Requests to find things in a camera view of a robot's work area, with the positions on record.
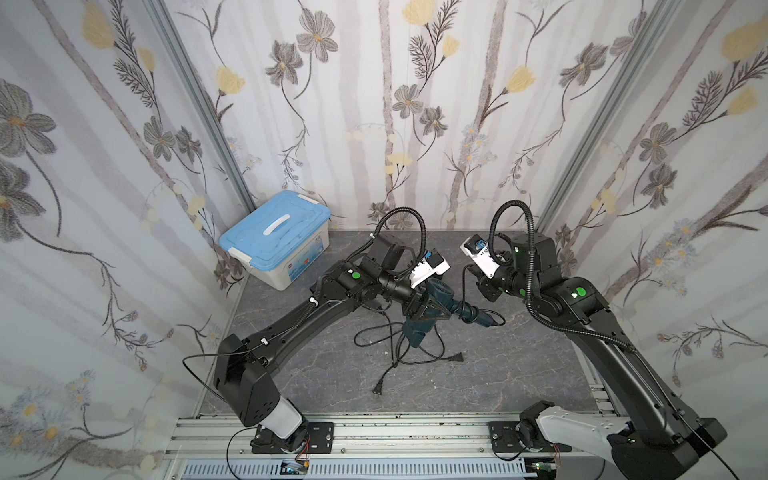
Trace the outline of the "dark green hair dryer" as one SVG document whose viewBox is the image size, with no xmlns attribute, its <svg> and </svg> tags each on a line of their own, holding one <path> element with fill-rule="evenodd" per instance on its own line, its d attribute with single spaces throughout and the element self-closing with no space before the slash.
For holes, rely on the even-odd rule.
<svg viewBox="0 0 768 480">
<path fill-rule="evenodd" d="M 497 326 L 493 316 L 486 310 L 454 298 L 454 290 L 439 279 L 428 279 L 423 283 L 428 294 L 427 309 L 423 318 L 405 318 L 403 333 L 412 348 L 418 348 L 426 335 L 438 321 L 456 316 L 467 324 L 482 327 Z"/>
</svg>

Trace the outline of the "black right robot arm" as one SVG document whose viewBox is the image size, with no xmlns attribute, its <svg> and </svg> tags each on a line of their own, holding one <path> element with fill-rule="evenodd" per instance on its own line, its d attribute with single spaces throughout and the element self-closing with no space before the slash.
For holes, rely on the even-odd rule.
<svg viewBox="0 0 768 480">
<path fill-rule="evenodd" d="M 488 234 L 469 237 L 461 249 L 486 300 L 521 299 L 540 325 L 573 342 L 626 413 L 602 424 L 540 401 L 519 416 L 523 450 L 565 444 L 613 464 L 627 479 L 677 479 L 726 439 L 717 419 L 699 416 L 650 366 L 599 290 L 562 274 L 554 240 L 536 231 L 525 202 L 503 203 Z"/>
</svg>

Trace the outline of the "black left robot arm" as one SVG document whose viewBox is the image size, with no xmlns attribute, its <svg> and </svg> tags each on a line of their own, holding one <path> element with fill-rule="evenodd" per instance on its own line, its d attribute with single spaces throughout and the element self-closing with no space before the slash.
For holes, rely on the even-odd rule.
<svg viewBox="0 0 768 480">
<path fill-rule="evenodd" d="M 420 230 L 419 251 L 402 271 L 400 246 L 385 236 L 383 227 L 397 213 L 413 216 Z M 329 267 L 315 282 L 311 297 L 272 325 L 244 339 L 232 334 L 216 355 L 213 386 L 245 427 L 266 423 L 278 408 L 281 394 L 272 376 L 282 363 L 335 321 L 364 303 L 382 297 L 415 310 L 421 291 L 411 285 L 410 273 L 426 254 L 426 224 L 415 209 L 397 207 L 386 213 L 369 240 Z"/>
</svg>

